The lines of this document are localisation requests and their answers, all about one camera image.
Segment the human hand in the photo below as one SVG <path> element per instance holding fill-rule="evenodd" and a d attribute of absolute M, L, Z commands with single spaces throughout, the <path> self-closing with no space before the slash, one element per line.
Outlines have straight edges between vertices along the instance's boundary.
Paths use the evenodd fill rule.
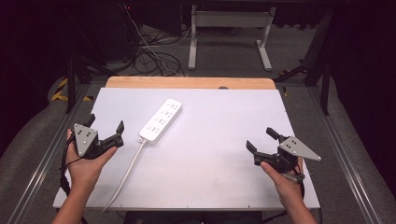
<path fill-rule="evenodd" d="M 304 203 L 300 185 L 288 180 L 265 161 L 261 163 L 261 167 L 274 181 L 276 191 L 279 194 L 279 200 L 286 209 Z M 303 159 L 300 157 L 298 158 L 298 167 L 296 167 L 296 170 L 300 170 L 303 173 Z"/>
<path fill-rule="evenodd" d="M 71 136 L 71 130 L 67 130 L 67 139 Z M 94 160 L 81 159 L 75 151 L 74 144 L 70 144 L 67 149 L 66 164 L 72 178 L 72 190 L 80 189 L 86 193 L 93 191 L 102 168 L 116 153 L 117 148 L 112 147 L 100 157 Z"/>

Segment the mounting plate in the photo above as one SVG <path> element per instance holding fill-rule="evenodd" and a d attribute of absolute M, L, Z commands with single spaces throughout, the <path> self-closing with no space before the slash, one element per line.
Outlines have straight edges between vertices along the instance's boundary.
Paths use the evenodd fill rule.
<path fill-rule="evenodd" d="M 321 161 L 321 157 L 318 156 L 315 152 L 313 152 L 308 146 L 306 146 L 302 141 L 298 138 L 291 136 L 285 141 L 283 141 L 279 147 L 283 150 L 289 152 L 289 154 L 293 156 L 299 156 L 303 158 L 307 158 L 314 161 Z"/>
<path fill-rule="evenodd" d="M 92 146 L 92 142 L 98 138 L 98 132 L 80 124 L 75 124 L 74 130 L 76 135 L 76 145 L 78 146 L 78 155 L 83 157 Z"/>

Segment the socket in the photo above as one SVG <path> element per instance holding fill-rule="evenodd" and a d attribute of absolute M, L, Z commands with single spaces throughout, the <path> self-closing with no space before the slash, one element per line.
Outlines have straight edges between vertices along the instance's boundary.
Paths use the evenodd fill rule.
<path fill-rule="evenodd" d="M 181 112 L 181 102 L 167 99 L 140 131 L 140 139 L 155 145 Z"/>

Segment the white tabletop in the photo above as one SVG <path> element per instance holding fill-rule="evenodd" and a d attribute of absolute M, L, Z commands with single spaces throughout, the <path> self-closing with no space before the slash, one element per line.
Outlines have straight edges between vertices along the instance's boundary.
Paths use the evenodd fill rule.
<path fill-rule="evenodd" d="M 261 152 L 276 153 L 267 127 L 294 135 L 278 91 L 117 88 L 101 89 L 92 128 L 105 139 L 123 120 L 125 145 L 104 167 L 87 208 L 106 206 L 140 146 L 140 129 L 168 98 L 182 103 L 180 115 L 157 145 L 142 149 L 110 210 L 283 208 L 274 183 L 245 147 L 249 140 Z M 318 208 L 309 175 L 304 185 L 306 206 Z M 64 200 L 60 189 L 53 206 Z"/>

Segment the metal stand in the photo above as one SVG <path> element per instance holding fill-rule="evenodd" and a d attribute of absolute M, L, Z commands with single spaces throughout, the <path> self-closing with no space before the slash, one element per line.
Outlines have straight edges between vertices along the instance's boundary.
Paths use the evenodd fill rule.
<path fill-rule="evenodd" d="M 91 73 L 87 69 L 87 65 L 94 69 L 102 72 L 103 74 L 112 77 L 117 74 L 104 68 L 101 64 L 96 63 L 82 55 L 73 54 L 70 56 L 69 62 L 67 63 L 67 89 L 68 89 L 68 103 L 66 114 L 68 114 L 76 103 L 76 81 L 75 75 L 81 84 L 90 84 L 92 77 Z"/>
<path fill-rule="evenodd" d="M 257 47 L 262 56 L 262 63 L 266 71 L 271 71 L 272 66 L 265 50 L 265 43 L 275 16 L 275 8 L 269 12 L 224 12 L 224 11 L 196 11 L 197 6 L 192 6 L 191 11 L 191 45 L 189 69 L 195 69 L 197 42 L 196 27 L 264 27 L 261 40 L 257 40 Z"/>
<path fill-rule="evenodd" d="M 302 61 L 302 65 L 290 70 L 283 71 L 282 75 L 274 78 L 274 82 L 283 82 L 290 77 L 294 77 L 300 73 L 307 73 L 304 80 L 306 86 L 315 86 L 320 77 L 323 75 L 322 79 L 322 90 L 320 96 L 320 104 L 323 112 L 329 115 L 327 110 L 327 103 L 329 98 L 329 85 L 330 85 L 330 75 L 331 69 L 327 58 L 323 53 L 323 43 L 326 38 L 327 30 L 330 26 L 330 21 L 332 19 L 333 9 L 329 8 L 323 15 L 317 30 L 315 31 L 314 38 L 309 45 L 308 51 Z"/>

